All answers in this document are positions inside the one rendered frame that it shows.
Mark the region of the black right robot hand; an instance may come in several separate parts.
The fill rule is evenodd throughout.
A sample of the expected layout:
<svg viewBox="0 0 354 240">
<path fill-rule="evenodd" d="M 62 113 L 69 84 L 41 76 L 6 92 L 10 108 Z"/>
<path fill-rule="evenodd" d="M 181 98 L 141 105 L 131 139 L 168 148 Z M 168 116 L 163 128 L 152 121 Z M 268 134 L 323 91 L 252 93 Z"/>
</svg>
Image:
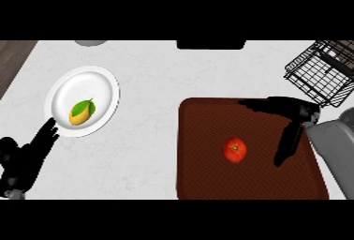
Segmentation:
<svg viewBox="0 0 354 240">
<path fill-rule="evenodd" d="M 274 165 L 278 167 L 283 161 L 296 153 L 304 131 L 302 124 L 315 125 L 318 122 L 321 107 L 318 104 L 293 97 L 247 98 L 239 100 L 237 103 L 255 113 L 274 114 L 290 120 L 277 144 Z"/>
</svg>

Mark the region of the yellow lemon with green leaf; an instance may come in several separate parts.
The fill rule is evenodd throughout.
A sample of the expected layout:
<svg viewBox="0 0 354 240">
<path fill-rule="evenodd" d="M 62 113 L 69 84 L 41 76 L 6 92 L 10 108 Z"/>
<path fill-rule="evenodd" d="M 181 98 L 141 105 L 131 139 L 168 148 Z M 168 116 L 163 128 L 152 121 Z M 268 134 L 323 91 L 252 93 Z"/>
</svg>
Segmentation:
<svg viewBox="0 0 354 240">
<path fill-rule="evenodd" d="M 96 112 L 96 105 L 91 99 L 82 100 L 69 112 L 69 123 L 79 126 L 87 122 Z"/>
</svg>

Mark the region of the white oval plate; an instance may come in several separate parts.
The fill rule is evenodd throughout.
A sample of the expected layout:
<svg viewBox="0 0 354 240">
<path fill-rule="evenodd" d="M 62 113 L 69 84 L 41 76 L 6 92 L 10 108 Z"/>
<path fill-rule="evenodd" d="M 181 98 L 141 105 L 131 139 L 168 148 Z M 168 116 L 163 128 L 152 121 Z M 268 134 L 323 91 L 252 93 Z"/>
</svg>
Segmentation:
<svg viewBox="0 0 354 240">
<path fill-rule="evenodd" d="M 72 69 L 53 84 L 44 103 L 44 118 L 56 120 L 57 134 L 84 137 L 110 120 L 121 99 L 121 89 L 113 74 L 103 68 L 85 66 Z M 78 126 L 69 122 L 69 112 L 82 100 L 91 100 L 96 110 Z"/>
</svg>

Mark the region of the black appliance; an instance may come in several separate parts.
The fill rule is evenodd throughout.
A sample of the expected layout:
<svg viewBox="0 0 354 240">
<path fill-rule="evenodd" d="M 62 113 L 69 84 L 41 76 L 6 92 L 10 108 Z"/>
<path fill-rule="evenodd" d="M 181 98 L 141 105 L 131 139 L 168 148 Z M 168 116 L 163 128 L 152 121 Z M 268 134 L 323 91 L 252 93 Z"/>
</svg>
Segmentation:
<svg viewBox="0 0 354 240">
<path fill-rule="evenodd" d="M 240 50 L 245 46 L 245 40 L 231 41 L 196 41 L 178 40 L 177 48 L 180 50 Z"/>
</svg>

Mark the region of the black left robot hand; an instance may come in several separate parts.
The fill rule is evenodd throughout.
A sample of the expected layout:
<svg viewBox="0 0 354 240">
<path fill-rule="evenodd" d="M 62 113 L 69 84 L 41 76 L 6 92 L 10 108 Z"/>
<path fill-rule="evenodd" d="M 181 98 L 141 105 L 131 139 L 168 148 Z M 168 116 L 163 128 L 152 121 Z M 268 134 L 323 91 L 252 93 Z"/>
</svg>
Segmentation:
<svg viewBox="0 0 354 240">
<path fill-rule="evenodd" d="M 25 194 L 34 186 L 44 159 L 54 146 L 59 134 L 56 120 L 50 118 L 29 143 L 22 146 L 11 137 L 0 139 L 0 197 L 9 198 L 14 191 Z"/>
</svg>

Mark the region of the grey round object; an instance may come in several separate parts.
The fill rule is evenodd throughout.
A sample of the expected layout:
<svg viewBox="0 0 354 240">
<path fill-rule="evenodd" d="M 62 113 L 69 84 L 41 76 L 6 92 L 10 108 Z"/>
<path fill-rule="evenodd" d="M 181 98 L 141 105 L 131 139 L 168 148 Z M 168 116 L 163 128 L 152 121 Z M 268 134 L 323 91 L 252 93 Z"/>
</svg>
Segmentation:
<svg viewBox="0 0 354 240">
<path fill-rule="evenodd" d="M 84 47 L 94 47 L 103 44 L 106 40 L 75 40 L 75 43 Z"/>
</svg>

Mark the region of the red tomato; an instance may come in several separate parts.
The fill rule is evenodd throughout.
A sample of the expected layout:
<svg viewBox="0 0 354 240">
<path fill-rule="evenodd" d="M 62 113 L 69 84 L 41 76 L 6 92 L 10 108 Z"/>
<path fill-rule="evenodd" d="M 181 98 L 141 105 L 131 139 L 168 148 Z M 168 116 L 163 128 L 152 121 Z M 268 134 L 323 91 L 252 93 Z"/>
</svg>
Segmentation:
<svg viewBox="0 0 354 240">
<path fill-rule="evenodd" d="M 228 138 L 222 144 L 222 156 L 230 163 L 240 163 L 246 157 L 246 144 L 233 137 Z"/>
</svg>

